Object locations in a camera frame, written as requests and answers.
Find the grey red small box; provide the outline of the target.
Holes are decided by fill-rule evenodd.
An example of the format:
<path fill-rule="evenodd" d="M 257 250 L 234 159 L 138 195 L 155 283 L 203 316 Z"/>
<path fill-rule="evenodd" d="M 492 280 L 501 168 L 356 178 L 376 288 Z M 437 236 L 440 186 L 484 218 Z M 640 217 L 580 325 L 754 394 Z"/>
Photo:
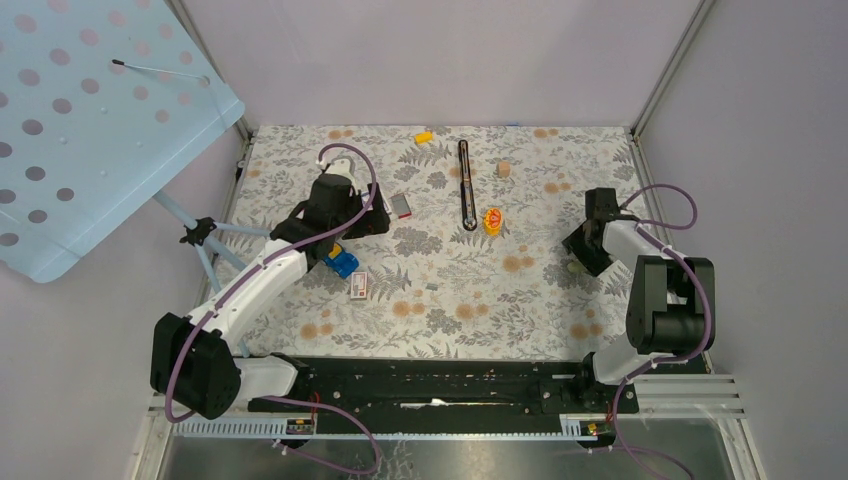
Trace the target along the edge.
<path fill-rule="evenodd" d="M 412 210 L 404 194 L 396 194 L 390 198 L 391 208 L 398 219 L 408 218 Z"/>

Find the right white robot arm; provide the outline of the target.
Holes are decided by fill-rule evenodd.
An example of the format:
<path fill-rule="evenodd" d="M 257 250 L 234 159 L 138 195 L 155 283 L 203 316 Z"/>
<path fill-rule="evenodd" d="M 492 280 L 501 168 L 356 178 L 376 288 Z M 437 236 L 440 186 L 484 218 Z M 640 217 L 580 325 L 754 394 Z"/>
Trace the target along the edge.
<path fill-rule="evenodd" d="M 587 357 L 589 375 L 573 386 L 577 405 L 597 412 L 612 400 L 612 385 L 711 347 L 715 271 L 710 260 L 681 254 L 652 235 L 612 188 L 587 191 L 585 212 L 563 242 L 566 251 L 593 277 L 616 262 L 632 275 L 624 334 Z"/>

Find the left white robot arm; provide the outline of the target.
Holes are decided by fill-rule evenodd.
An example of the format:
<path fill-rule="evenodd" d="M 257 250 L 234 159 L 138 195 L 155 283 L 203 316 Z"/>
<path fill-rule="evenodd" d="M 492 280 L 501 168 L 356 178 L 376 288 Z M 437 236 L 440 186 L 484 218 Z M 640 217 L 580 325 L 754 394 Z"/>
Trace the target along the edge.
<path fill-rule="evenodd" d="M 346 279 L 358 267 L 341 243 L 388 231 L 390 217 L 377 180 L 361 187 L 354 161 L 319 158 L 320 173 L 307 199 L 269 234 L 255 258 L 205 303 L 156 324 L 151 387 L 164 397 L 172 423 L 198 414 L 213 420 L 241 401 L 272 397 L 296 411 L 310 385 L 282 356 L 237 358 L 232 349 L 280 294 L 323 264 Z"/>

